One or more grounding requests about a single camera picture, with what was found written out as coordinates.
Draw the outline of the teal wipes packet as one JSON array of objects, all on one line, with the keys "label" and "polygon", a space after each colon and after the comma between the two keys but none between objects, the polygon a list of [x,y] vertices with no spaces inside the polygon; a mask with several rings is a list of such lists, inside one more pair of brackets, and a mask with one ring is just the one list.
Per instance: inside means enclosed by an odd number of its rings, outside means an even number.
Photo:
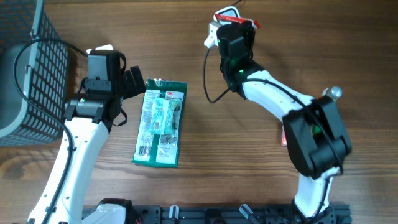
[{"label": "teal wipes packet", "polygon": [[149,132],[158,135],[174,133],[174,112],[179,106],[179,98],[156,97],[152,107],[152,121]]}]

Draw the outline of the red Nescafe sachet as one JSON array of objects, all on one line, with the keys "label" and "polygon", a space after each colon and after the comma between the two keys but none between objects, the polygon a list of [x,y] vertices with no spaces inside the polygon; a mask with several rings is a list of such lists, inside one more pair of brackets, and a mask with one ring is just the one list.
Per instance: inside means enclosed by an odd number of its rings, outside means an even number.
[{"label": "red Nescafe sachet", "polygon": [[219,21],[223,21],[223,22],[237,22],[242,24],[243,22],[251,22],[252,26],[255,29],[258,29],[261,27],[261,25],[258,23],[257,20],[252,20],[252,19],[247,19],[247,18],[241,18],[241,17],[233,17],[233,16],[226,16],[223,14],[215,14],[215,17],[219,20]]}]

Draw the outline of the orange Kleenex tissue pack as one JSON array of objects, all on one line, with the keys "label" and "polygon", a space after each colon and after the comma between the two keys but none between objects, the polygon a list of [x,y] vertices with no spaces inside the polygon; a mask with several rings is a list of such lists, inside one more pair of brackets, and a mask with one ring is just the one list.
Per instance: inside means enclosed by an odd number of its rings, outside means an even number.
[{"label": "orange Kleenex tissue pack", "polygon": [[282,127],[282,134],[281,134],[281,145],[287,147],[287,140],[285,136],[285,129]]}]

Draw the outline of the yellow Vim dish soap bottle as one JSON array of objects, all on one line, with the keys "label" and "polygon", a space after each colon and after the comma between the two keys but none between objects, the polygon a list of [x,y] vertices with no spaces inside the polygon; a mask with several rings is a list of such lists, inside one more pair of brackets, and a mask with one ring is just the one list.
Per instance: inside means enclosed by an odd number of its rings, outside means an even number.
[{"label": "yellow Vim dish soap bottle", "polygon": [[331,88],[324,89],[322,96],[328,96],[333,101],[338,100],[343,95],[343,90],[338,86],[333,86]]}]

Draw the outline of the green lid jar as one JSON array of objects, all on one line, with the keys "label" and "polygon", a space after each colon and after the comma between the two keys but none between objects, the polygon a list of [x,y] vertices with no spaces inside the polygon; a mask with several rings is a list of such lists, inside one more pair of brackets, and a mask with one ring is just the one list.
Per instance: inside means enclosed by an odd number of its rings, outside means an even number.
[{"label": "green lid jar", "polygon": [[313,134],[314,136],[320,134],[321,132],[322,132],[322,131],[321,131],[321,129],[320,129],[320,127],[319,127],[318,125],[314,125],[314,126],[313,126],[313,128],[312,128],[312,134]]}]

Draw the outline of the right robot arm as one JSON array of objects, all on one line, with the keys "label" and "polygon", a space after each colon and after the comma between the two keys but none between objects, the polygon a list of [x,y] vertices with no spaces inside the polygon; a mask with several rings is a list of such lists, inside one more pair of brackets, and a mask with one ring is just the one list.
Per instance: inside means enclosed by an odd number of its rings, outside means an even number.
[{"label": "right robot arm", "polygon": [[228,90],[282,121],[290,160],[300,174],[294,205],[305,222],[323,218],[334,177],[343,175],[351,141],[331,95],[303,95],[278,82],[253,59],[255,28],[230,22],[216,30],[220,71]]}]

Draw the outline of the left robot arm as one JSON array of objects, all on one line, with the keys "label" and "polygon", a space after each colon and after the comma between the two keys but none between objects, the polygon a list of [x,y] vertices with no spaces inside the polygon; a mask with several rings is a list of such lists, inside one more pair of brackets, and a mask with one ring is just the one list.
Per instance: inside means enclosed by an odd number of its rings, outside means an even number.
[{"label": "left robot arm", "polygon": [[126,116],[123,100],[144,93],[139,67],[126,68],[124,54],[117,50],[92,50],[84,93],[65,105],[63,142],[43,194],[31,211],[28,223],[137,223],[132,202],[106,198],[87,217],[85,195],[95,161],[104,146],[114,119]]}]

